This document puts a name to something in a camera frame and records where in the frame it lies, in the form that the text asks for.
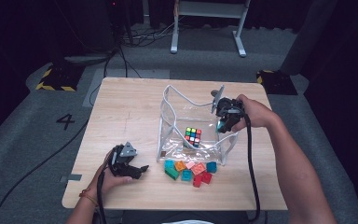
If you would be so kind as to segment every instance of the black equipment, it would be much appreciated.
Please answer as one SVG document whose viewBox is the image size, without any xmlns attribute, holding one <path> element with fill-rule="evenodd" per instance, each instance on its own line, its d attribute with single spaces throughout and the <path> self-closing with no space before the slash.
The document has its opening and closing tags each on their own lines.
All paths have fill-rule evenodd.
<svg viewBox="0 0 358 224">
<path fill-rule="evenodd" d="M 245 116 L 245 107 L 241 101 L 222 98 L 217 103 L 216 116 L 220 117 L 217 125 L 219 133 L 231 132 L 232 126 L 240 122 Z"/>
<path fill-rule="evenodd" d="M 130 166 L 130 161 L 136 155 L 136 149 L 129 142 L 125 146 L 115 146 L 108 158 L 108 166 L 112 174 L 114 176 L 130 176 L 134 179 L 139 179 L 149 166 L 146 165 L 141 168 Z"/>
</svg>

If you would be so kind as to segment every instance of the red block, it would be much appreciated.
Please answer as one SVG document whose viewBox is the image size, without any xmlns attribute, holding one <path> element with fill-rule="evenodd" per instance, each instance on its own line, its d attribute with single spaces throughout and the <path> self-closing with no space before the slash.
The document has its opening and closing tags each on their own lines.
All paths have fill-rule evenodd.
<svg viewBox="0 0 358 224">
<path fill-rule="evenodd" d="M 209 184 L 211 183 L 211 179 L 212 179 L 212 174 L 207 172 L 204 172 L 202 174 L 202 182 Z"/>
<path fill-rule="evenodd" d="M 194 176 L 193 186 L 199 188 L 201 186 L 202 175 Z"/>
</svg>

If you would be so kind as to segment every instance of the colorful block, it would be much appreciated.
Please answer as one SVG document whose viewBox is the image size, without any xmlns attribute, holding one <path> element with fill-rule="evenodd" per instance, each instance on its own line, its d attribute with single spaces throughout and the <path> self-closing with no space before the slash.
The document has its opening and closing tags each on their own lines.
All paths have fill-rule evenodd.
<svg viewBox="0 0 358 224">
<path fill-rule="evenodd" d="M 176 171 L 181 172 L 181 171 L 185 170 L 185 168 L 186 168 L 186 165 L 185 165 L 185 163 L 183 161 L 176 161 L 175 162 Z"/>
<path fill-rule="evenodd" d="M 173 168 L 165 168 L 165 174 L 167 174 L 173 180 L 176 180 L 179 176 L 179 172 Z"/>
<path fill-rule="evenodd" d="M 204 172 L 205 170 L 206 170 L 206 167 L 202 162 L 197 163 L 193 167 L 191 167 L 191 171 L 193 172 L 194 175 L 199 175 L 200 173 Z"/>
<path fill-rule="evenodd" d="M 200 146 L 201 130 L 195 128 L 186 128 L 185 140 L 193 147 Z"/>
<path fill-rule="evenodd" d="M 182 180 L 190 181 L 193 178 L 193 173 L 190 170 L 184 170 L 182 172 Z"/>
<path fill-rule="evenodd" d="M 201 181 L 202 181 L 202 175 L 194 176 L 193 186 L 199 188 L 201 186 Z"/>
<path fill-rule="evenodd" d="M 206 163 L 206 171 L 208 173 L 216 173 L 217 171 L 217 165 L 215 161 L 210 161 Z"/>
<path fill-rule="evenodd" d="M 211 183 L 211 179 L 212 179 L 212 174 L 207 172 L 202 173 L 202 182 L 209 184 Z"/>
<path fill-rule="evenodd" d="M 188 162 L 187 164 L 186 164 L 186 167 L 187 167 L 187 169 L 191 169 L 191 167 L 193 167 L 194 165 L 195 165 L 196 163 L 195 162 L 193 162 L 193 161 L 190 161 L 190 162 Z"/>
<path fill-rule="evenodd" d="M 173 168 L 173 161 L 165 161 L 165 168 Z"/>
</svg>

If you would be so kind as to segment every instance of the pink block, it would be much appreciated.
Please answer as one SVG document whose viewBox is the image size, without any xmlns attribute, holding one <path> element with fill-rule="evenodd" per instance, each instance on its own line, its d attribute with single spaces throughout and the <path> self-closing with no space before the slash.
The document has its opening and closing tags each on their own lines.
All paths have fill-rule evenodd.
<svg viewBox="0 0 358 224">
<path fill-rule="evenodd" d="M 186 167 L 187 167 L 187 169 L 191 169 L 191 167 L 193 167 L 194 165 L 195 165 L 196 163 L 194 163 L 193 161 L 190 161 L 190 162 L 188 162 L 187 164 L 186 164 Z"/>
</svg>

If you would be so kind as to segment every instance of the orange block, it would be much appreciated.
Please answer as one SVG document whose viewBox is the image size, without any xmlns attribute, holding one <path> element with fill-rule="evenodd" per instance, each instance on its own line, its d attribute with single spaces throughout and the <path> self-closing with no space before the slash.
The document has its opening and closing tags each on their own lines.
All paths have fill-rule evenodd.
<svg viewBox="0 0 358 224">
<path fill-rule="evenodd" d="M 178 171 L 178 172 L 181 172 L 183 170 L 185 170 L 186 168 L 186 165 L 183 161 L 176 161 L 175 162 L 175 169 Z"/>
</svg>

